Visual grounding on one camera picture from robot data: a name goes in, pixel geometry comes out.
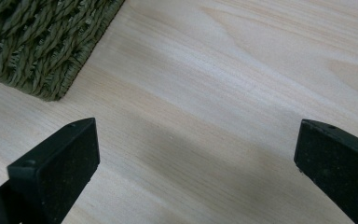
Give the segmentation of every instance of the wood grain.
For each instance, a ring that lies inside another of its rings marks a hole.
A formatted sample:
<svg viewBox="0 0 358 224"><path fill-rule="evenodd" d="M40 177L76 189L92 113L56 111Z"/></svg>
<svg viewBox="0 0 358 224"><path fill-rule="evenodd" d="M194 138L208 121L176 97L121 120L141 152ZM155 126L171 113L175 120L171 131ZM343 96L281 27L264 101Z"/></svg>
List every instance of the wood grain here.
<svg viewBox="0 0 358 224"><path fill-rule="evenodd" d="M351 223L293 157L301 119L358 136L358 1L127 0L61 101L0 84L0 184L88 117L64 223Z"/></svg>

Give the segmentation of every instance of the light wood plank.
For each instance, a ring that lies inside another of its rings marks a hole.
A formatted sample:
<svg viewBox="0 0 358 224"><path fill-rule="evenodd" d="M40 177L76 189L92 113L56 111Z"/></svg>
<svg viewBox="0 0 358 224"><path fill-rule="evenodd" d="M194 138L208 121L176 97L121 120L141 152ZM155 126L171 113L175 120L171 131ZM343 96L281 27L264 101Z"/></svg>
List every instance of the light wood plank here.
<svg viewBox="0 0 358 224"><path fill-rule="evenodd" d="M0 84L0 184L88 117L64 223L351 223L293 157L304 118L358 136L358 1L127 0L61 101Z"/></svg>

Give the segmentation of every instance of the wooden floor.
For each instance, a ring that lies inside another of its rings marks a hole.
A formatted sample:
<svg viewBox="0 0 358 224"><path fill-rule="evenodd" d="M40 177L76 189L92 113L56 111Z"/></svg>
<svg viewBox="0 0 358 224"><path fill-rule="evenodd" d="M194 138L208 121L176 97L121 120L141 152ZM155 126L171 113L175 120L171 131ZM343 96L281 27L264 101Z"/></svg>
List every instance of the wooden floor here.
<svg viewBox="0 0 358 224"><path fill-rule="evenodd" d="M0 184L89 117L64 223L351 223L293 157L302 119L358 136L358 1L127 0L59 102L0 84Z"/></svg>

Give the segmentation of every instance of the green woven rug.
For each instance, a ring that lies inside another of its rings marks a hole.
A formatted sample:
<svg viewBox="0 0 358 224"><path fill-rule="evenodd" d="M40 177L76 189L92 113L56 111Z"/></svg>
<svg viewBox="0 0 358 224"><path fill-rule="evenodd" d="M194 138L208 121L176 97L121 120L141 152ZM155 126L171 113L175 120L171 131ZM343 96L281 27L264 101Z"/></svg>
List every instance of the green woven rug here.
<svg viewBox="0 0 358 224"><path fill-rule="evenodd" d="M59 100L124 0L0 0L0 82Z"/></svg>

